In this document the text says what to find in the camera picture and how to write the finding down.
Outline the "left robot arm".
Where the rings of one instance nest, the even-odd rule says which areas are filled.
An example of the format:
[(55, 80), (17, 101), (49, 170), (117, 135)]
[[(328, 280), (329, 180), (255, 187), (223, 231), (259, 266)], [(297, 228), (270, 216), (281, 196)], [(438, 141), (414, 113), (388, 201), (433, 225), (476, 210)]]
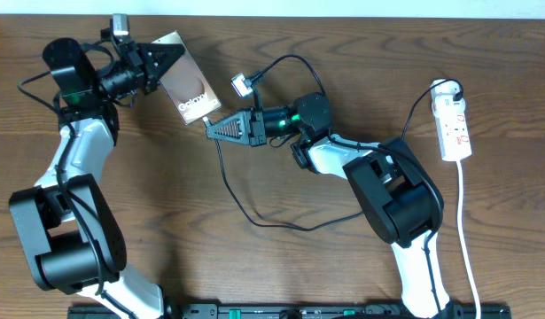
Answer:
[(152, 93), (184, 54), (181, 44), (103, 36), (96, 43), (59, 38), (43, 50), (58, 85), (49, 108), (60, 142), (31, 188), (9, 200), (36, 285), (93, 299), (120, 318), (179, 318), (182, 310), (128, 264), (125, 241), (99, 183), (117, 143), (125, 97)]

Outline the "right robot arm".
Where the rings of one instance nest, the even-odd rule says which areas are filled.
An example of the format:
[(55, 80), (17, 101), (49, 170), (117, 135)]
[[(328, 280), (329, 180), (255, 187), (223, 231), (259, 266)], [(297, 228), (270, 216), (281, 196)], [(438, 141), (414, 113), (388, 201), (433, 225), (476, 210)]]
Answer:
[(403, 140), (361, 143), (333, 133), (330, 103), (319, 92), (290, 105), (253, 106), (204, 123), (207, 137), (216, 142), (256, 147), (272, 138), (296, 137), (290, 148), (297, 165), (347, 180), (371, 228), (392, 247), (409, 313), (445, 317), (450, 298), (434, 264), (443, 198)]

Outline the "bronze Galaxy smartphone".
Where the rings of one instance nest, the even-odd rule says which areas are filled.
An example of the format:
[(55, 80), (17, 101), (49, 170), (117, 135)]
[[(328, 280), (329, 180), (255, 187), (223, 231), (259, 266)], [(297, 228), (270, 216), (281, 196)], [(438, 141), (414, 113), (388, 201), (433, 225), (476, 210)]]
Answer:
[(184, 47), (184, 54), (161, 77), (160, 84), (185, 125), (192, 124), (222, 106), (220, 99), (176, 31), (154, 40), (153, 43), (181, 44)]

